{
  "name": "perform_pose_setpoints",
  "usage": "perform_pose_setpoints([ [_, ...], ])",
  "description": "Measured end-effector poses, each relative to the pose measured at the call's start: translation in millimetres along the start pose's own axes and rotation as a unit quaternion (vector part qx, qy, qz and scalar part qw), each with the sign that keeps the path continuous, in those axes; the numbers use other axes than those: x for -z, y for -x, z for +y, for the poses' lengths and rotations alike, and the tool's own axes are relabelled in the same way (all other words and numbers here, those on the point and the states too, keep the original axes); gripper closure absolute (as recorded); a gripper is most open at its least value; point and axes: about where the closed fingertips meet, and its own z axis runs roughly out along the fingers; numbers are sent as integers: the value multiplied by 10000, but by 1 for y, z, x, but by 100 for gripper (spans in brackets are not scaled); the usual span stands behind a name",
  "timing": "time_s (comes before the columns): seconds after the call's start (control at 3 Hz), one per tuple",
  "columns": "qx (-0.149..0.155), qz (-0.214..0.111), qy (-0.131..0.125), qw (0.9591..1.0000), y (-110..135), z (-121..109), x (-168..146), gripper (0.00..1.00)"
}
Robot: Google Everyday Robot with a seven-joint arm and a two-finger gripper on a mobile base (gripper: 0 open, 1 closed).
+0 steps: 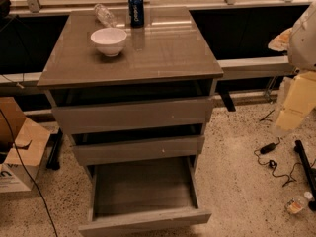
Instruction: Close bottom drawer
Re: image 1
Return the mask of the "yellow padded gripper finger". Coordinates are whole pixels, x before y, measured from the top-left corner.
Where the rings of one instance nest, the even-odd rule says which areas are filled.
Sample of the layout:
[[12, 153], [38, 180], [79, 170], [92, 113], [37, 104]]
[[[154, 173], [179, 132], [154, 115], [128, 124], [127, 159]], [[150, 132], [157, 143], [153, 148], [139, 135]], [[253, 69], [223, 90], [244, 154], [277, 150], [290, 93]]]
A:
[[286, 136], [298, 128], [316, 108], [316, 72], [308, 71], [293, 79], [285, 77], [277, 96], [274, 134]]

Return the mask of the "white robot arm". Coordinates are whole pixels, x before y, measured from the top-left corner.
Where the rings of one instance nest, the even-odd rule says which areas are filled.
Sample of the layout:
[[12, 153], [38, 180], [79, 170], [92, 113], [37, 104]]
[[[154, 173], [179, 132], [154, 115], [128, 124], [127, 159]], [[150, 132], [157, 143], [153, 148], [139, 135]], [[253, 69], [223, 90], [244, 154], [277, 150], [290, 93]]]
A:
[[316, 2], [294, 25], [272, 39], [268, 48], [286, 51], [288, 63], [298, 74], [284, 78], [277, 96], [273, 134], [287, 136], [316, 108]]

